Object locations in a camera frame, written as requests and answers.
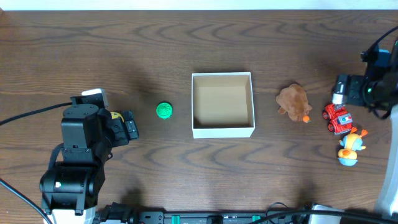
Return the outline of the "black rail with green clips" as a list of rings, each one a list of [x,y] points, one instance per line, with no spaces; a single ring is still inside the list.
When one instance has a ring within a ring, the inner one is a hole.
[[[320,204],[299,209],[273,203],[264,211],[167,212],[136,209],[112,203],[96,213],[94,224],[291,224],[291,223],[397,223],[397,214],[382,216],[366,212],[344,211]]]

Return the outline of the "brown plush toy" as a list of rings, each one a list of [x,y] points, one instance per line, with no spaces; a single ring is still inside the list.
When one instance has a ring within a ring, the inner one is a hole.
[[[275,98],[279,105],[278,113],[287,113],[292,121],[309,123],[312,106],[308,102],[305,90],[298,84],[284,88]]]

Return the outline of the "yellow ball with blue letters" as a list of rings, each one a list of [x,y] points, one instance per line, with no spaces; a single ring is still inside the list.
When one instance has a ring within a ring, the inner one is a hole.
[[[122,122],[124,122],[124,118],[123,118],[123,116],[121,115],[121,113],[112,111],[112,112],[111,112],[111,117],[112,117],[112,119],[119,119],[119,118],[120,118],[120,119],[122,120]]]

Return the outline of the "white cardboard box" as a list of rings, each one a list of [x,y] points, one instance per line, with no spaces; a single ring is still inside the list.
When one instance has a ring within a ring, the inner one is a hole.
[[[251,73],[192,75],[195,139],[249,138],[256,128]]]

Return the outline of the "green ridged ball toy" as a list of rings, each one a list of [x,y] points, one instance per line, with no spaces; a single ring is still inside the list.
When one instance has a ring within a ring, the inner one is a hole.
[[[168,102],[159,103],[156,107],[156,113],[160,119],[169,119],[173,115],[173,107]]]

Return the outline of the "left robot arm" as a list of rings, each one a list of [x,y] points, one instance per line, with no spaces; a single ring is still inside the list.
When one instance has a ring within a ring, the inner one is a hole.
[[[92,223],[113,148],[139,137],[134,115],[93,104],[71,105],[63,112],[61,128],[63,142],[53,150],[40,180],[41,207],[53,223]]]

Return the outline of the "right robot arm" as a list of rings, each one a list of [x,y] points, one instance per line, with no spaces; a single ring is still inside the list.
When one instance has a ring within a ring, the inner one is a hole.
[[[365,108],[376,118],[389,122],[391,144],[382,188],[375,211],[397,218],[397,42],[391,50],[380,48],[381,37],[361,52],[366,64],[362,75],[338,75],[332,102]]]

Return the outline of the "red toy fire truck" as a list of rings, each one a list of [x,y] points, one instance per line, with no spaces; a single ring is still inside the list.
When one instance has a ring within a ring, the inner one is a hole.
[[[348,133],[353,128],[353,117],[344,104],[325,106],[322,116],[328,121],[328,130],[335,135]]]

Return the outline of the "yellow blue duck toy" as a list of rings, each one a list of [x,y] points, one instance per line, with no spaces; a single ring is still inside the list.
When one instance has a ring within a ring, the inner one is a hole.
[[[352,128],[342,140],[340,146],[342,149],[338,151],[338,160],[343,166],[354,166],[358,162],[358,151],[366,149],[363,145],[363,137],[368,134],[368,131],[363,129],[359,134],[357,128]]]

